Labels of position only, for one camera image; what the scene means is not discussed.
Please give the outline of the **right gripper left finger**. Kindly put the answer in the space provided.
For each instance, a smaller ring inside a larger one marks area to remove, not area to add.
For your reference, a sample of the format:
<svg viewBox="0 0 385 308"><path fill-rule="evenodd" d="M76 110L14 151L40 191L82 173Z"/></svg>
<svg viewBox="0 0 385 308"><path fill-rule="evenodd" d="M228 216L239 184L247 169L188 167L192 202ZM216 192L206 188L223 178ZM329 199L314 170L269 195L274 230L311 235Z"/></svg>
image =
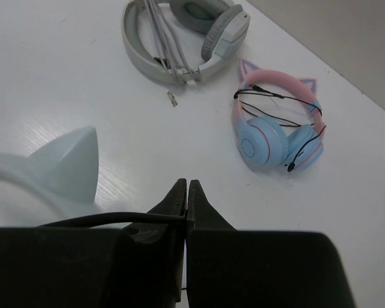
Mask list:
<svg viewBox="0 0 385 308"><path fill-rule="evenodd" d="M0 307L174 307L183 225L0 228Z"/></svg>

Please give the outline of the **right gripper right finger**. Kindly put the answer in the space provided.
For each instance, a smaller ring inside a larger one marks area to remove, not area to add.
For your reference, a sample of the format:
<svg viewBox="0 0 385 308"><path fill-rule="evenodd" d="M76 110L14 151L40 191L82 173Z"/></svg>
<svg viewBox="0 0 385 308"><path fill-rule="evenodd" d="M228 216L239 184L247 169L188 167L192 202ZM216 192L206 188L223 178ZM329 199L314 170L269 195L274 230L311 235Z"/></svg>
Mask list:
<svg viewBox="0 0 385 308"><path fill-rule="evenodd" d="M319 232L236 230L191 181L187 299L191 307L354 307L341 258Z"/></svg>

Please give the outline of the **teal cat-ear headphones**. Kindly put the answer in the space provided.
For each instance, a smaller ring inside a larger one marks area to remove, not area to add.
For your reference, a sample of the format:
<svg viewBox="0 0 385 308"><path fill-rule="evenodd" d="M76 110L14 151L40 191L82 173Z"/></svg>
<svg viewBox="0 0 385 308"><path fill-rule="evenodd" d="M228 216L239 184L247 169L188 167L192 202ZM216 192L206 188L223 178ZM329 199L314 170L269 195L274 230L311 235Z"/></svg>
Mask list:
<svg viewBox="0 0 385 308"><path fill-rule="evenodd" d="M98 176L98 136L92 126L65 133L27 157L0 153L0 180L27 189L66 218L100 213Z"/></svg>

